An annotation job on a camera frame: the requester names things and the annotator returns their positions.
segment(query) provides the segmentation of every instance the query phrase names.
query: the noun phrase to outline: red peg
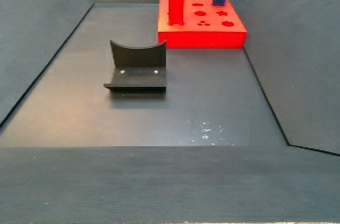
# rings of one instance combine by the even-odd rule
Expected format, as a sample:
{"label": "red peg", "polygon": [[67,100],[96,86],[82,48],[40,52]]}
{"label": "red peg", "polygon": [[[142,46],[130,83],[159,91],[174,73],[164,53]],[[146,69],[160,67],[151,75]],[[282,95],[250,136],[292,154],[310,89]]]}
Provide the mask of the red peg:
{"label": "red peg", "polygon": [[170,0],[170,25],[184,25],[184,0]]}

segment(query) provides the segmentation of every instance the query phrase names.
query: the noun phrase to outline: bin floor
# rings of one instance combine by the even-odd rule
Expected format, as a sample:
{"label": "bin floor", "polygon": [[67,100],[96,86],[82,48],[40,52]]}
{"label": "bin floor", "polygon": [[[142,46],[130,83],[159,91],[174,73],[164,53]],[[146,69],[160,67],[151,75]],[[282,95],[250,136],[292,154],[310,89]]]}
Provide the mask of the bin floor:
{"label": "bin floor", "polygon": [[112,94],[110,41],[158,42],[158,5],[98,5],[2,128],[0,146],[286,146],[243,50],[168,50],[168,91]]}

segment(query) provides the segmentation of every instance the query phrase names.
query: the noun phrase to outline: hole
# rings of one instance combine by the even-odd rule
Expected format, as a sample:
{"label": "hole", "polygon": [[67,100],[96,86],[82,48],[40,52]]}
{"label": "hole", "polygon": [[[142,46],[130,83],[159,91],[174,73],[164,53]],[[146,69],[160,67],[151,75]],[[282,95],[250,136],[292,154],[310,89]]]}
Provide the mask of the hole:
{"label": "hole", "polygon": [[216,14],[218,14],[219,16],[227,16],[227,15],[228,15],[228,13],[227,13],[227,12],[223,12],[223,11],[216,12]]}
{"label": "hole", "polygon": [[230,21],[223,21],[223,22],[222,22],[222,25],[223,25],[224,27],[234,27],[234,23],[230,22]]}
{"label": "hole", "polygon": [[206,14],[207,14],[207,13],[203,12],[203,11],[196,11],[196,12],[195,12],[195,15],[196,15],[196,16],[204,16]]}

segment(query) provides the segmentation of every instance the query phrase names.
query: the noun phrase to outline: black holder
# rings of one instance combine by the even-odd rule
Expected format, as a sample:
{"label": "black holder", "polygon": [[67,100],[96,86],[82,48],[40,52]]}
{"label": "black holder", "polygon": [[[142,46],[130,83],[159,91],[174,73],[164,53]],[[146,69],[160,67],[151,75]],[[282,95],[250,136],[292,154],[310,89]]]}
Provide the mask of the black holder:
{"label": "black holder", "polygon": [[167,90],[167,42],[130,48],[111,41],[115,60],[111,91],[164,92]]}

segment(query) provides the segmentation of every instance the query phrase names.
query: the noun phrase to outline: red block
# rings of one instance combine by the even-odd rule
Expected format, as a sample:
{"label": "red block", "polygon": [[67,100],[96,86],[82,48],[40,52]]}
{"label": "red block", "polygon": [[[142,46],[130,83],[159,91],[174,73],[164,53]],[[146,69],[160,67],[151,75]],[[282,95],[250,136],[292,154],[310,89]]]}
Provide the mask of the red block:
{"label": "red block", "polygon": [[247,29],[226,1],[212,6],[211,0],[184,0],[184,25],[170,25],[170,0],[160,1],[159,42],[168,48],[242,48]]}
{"label": "red block", "polygon": [[184,0],[170,0],[170,25],[183,25]]}

